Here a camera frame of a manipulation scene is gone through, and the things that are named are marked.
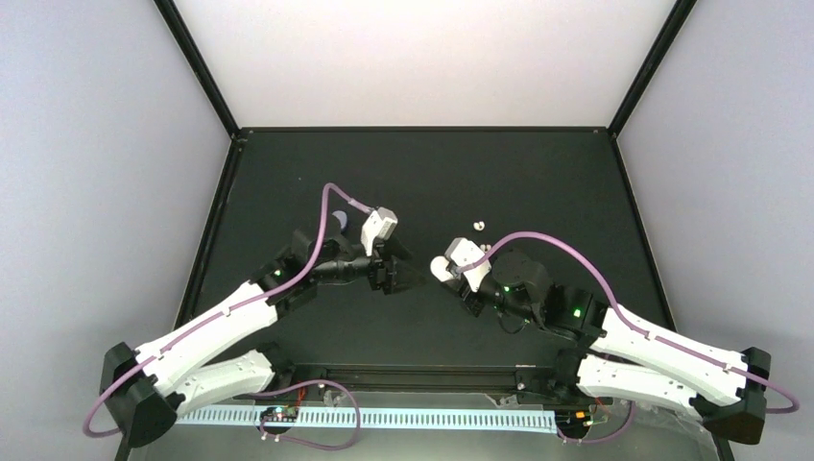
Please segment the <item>white earbud charging case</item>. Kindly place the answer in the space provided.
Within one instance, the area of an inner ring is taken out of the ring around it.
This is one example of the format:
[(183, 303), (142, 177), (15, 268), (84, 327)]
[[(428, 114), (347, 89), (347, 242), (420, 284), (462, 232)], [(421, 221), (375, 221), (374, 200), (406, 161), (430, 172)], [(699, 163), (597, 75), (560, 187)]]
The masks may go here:
[(449, 261), (443, 255), (435, 256), (430, 262), (430, 271), (435, 279), (440, 282), (446, 282), (452, 278), (448, 272)]

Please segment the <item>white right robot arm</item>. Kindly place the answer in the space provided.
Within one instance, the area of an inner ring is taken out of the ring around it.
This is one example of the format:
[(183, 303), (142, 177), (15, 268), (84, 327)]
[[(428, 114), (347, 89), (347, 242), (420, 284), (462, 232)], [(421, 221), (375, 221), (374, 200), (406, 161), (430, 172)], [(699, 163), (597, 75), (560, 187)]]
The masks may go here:
[(489, 307), (568, 342), (546, 377), (555, 400), (646, 402), (683, 414), (731, 442), (760, 442), (768, 413), (765, 387), (747, 374), (767, 377), (769, 353), (720, 349), (655, 325), (624, 306), (612, 308), (585, 290), (554, 282), (541, 263), (522, 252), (461, 271), (480, 254), (474, 248), (467, 255), (437, 256), (431, 273), (472, 315)]

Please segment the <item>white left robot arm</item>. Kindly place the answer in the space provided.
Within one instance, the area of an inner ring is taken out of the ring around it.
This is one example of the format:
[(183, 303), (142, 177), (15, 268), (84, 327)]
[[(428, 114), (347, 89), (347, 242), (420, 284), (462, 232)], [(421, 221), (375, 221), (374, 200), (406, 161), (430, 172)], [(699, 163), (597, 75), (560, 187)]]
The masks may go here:
[(275, 258), (229, 296), (182, 327), (139, 347), (121, 342), (104, 355), (100, 396), (132, 448), (163, 436), (176, 421), (221, 400), (267, 391), (291, 364), (274, 343), (218, 361), (222, 352), (313, 301), (321, 285), (358, 279), (394, 295), (426, 279), (394, 236), (353, 243), (336, 227), (318, 238), (296, 230)]

